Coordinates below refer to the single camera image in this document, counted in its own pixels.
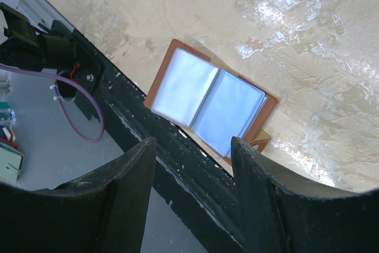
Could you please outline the brown leather card holder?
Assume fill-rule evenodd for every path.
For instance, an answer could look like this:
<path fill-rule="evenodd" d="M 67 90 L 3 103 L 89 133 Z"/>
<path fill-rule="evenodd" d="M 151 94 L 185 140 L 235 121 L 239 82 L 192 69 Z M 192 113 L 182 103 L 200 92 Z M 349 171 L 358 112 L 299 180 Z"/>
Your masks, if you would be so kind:
<path fill-rule="evenodd" d="M 225 161 L 239 137 L 262 152 L 263 126 L 278 98 L 193 47 L 173 39 L 144 100 L 153 113 L 192 132 Z"/>

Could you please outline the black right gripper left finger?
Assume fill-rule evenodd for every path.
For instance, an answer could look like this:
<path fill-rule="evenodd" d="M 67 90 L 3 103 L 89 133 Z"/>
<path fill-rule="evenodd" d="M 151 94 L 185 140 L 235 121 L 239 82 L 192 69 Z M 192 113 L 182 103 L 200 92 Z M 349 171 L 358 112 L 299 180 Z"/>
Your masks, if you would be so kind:
<path fill-rule="evenodd" d="M 155 163 L 148 137 L 52 190 L 1 184 L 1 251 L 139 252 Z"/>

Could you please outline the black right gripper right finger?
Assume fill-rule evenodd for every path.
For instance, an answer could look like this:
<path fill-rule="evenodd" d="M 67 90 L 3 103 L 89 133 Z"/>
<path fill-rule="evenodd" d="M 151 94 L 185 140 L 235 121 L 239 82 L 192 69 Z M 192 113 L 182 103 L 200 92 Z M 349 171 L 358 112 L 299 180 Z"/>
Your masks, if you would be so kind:
<path fill-rule="evenodd" d="M 234 137 L 232 168 L 248 252 L 377 252 L 378 190 L 310 180 Z"/>

